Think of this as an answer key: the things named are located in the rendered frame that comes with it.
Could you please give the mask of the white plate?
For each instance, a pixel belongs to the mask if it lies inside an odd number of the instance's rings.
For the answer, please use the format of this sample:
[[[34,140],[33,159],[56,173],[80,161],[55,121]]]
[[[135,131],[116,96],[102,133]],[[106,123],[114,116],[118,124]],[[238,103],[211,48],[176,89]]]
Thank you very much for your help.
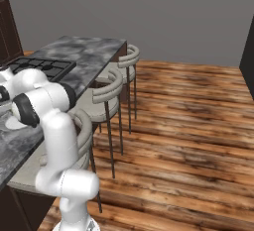
[[[20,130],[26,128],[26,125],[22,124],[15,116],[10,116],[5,122],[5,126],[9,130]]]

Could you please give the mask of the dark wood counter base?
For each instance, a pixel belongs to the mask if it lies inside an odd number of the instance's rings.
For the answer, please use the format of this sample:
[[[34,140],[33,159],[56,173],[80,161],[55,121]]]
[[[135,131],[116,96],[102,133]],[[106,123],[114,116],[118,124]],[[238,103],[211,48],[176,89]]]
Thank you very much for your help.
[[[6,185],[0,191],[0,231],[37,231],[54,200]]]

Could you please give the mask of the black hob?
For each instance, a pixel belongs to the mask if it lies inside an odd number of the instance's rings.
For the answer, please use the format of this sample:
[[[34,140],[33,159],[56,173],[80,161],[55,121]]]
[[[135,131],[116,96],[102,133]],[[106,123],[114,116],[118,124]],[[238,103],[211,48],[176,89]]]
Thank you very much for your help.
[[[52,58],[19,57],[8,63],[14,74],[27,68],[41,70],[49,81],[59,82],[76,67],[75,61],[58,60]]]

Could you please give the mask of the dark cabinet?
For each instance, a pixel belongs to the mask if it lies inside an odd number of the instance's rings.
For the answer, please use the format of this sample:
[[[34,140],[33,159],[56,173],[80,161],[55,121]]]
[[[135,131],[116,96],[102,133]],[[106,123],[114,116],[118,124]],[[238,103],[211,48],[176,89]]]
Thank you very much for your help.
[[[239,68],[252,99],[254,100],[254,16],[252,18]]]

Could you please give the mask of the dark wood tall cupboard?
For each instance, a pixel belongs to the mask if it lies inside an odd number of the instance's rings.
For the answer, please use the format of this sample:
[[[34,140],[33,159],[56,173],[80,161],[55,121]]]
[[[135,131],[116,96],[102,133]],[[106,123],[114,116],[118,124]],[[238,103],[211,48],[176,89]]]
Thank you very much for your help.
[[[23,49],[9,0],[0,0],[0,64],[21,57]]]

